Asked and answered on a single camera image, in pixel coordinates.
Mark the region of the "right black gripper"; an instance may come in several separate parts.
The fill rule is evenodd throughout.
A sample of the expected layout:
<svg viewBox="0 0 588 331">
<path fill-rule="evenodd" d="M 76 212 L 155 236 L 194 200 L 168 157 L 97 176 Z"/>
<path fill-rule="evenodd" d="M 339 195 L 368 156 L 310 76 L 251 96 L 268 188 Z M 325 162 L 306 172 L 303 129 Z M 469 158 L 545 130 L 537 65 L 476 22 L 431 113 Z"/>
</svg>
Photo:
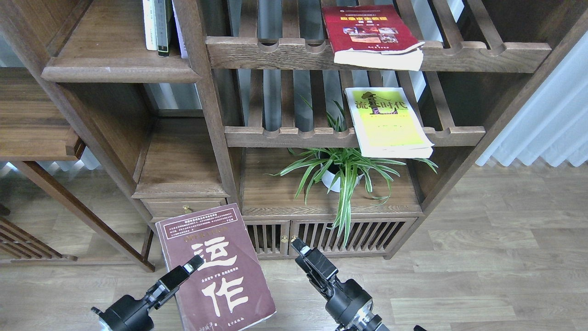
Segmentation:
<svg viewBox="0 0 588 331">
<path fill-rule="evenodd" d="M 342 282 L 338 269 L 321 252 L 300 238 L 290 244 L 300 255 L 296 263 L 315 289 L 327 300 L 325 309 L 339 325 L 373 325 L 373 299 L 355 280 Z"/>
</svg>

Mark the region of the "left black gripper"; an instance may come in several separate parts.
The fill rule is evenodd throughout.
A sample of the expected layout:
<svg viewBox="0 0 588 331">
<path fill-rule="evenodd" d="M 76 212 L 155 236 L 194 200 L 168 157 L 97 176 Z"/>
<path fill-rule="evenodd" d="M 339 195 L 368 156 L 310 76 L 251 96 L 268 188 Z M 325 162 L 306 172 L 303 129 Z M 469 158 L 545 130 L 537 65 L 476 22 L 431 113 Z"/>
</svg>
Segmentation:
<svg viewBox="0 0 588 331">
<path fill-rule="evenodd" d="M 150 331 L 154 323 L 148 315 L 149 311 L 160 308 L 170 300 L 179 286 L 202 264 L 203 258 L 195 255 L 183 267 L 176 267 L 162 276 L 143 298 L 136 300 L 130 295 L 124 295 L 105 312 L 96 307 L 92 307 L 91 311 L 99 316 L 103 331 Z"/>
</svg>

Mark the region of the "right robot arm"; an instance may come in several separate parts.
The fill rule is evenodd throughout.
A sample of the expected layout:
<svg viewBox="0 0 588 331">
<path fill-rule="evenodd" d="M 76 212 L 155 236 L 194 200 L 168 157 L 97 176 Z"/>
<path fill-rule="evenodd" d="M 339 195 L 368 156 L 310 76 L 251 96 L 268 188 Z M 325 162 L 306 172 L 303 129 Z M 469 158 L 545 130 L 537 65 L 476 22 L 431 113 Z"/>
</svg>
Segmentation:
<svg viewBox="0 0 588 331">
<path fill-rule="evenodd" d="M 338 323 L 339 331 L 387 331 L 379 315 L 372 313 L 373 298 L 355 280 L 342 282 L 338 269 L 317 248 L 311 249 L 301 239 L 291 240 L 300 254 L 296 263 L 305 271 L 310 283 L 327 300 L 325 309 Z"/>
</svg>

